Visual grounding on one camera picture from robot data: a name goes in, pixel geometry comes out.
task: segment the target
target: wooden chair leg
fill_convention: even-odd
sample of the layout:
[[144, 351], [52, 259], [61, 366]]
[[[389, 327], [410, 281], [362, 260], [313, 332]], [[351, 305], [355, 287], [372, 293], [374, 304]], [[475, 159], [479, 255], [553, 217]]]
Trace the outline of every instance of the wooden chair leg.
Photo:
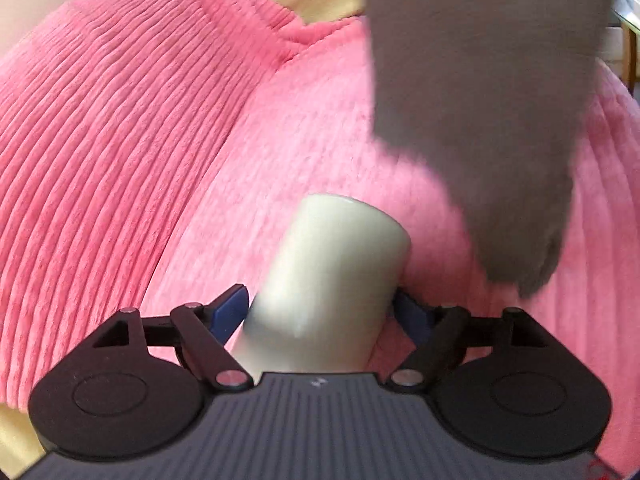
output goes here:
[[636, 65], [638, 64], [638, 37], [629, 27], [622, 24], [623, 57], [622, 82], [631, 94], [636, 85]]

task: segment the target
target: white logo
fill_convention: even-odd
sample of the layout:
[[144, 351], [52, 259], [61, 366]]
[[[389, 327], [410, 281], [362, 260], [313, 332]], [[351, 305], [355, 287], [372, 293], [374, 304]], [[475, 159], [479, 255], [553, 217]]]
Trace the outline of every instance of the white logo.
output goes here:
[[315, 388], [322, 388], [325, 384], [328, 384], [328, 383], [329, 381], [327, 381], [324, 377], [316, 377], [309, 384], [311, 384]]

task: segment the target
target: cream-colored cup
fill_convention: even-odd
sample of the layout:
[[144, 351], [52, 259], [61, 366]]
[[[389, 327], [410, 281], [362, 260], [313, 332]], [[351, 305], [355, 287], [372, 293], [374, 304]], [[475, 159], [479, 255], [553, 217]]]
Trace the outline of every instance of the cream-colored cup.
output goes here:
[[362, 370], [411, 240], [379, 209], [330, 194], [301, 203], [232, 355], [262, 372]]

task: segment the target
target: pink cushion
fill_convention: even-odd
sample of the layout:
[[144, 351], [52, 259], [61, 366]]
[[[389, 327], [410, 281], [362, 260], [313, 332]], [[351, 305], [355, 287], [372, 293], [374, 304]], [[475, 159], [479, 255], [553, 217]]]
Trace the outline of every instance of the pink cushion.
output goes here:
[[[123, 306], [252, 293], [297, 203], [329, 191], [398, 219], [404, 284], [496, 314], [437, 179], [370, 138], [367, 29], [270, 0], [72, 0], [0, 61], [0, 402]], [[525, 306], [607, 384], [600, 452], [640, 460], [640, 109], [605, 67], [585, 116], [558, 272]], [[411, 349], [385, 327], [370, 369]]]

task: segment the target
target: pink blanket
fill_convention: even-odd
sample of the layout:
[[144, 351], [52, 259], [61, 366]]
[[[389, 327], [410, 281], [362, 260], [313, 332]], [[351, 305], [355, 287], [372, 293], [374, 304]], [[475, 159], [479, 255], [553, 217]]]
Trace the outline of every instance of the pink blanket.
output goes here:
[[[255, 293], [299, 200], [347, 194], [410, 232], [404, 276], [476, 314], [488, 286], [439, 182], [370, 140], [361, 20], [270, 0], [72, 0], [0, 61], [0, 402], [123, 306]], [[525, 306], [609, 387], [600, 452], [640, 462], [640, 109], [605, 67], [558, 272]], [[473, 142], [473, 132], [469, 133]], [[411, 349], [385, 327], [370, 368]]]

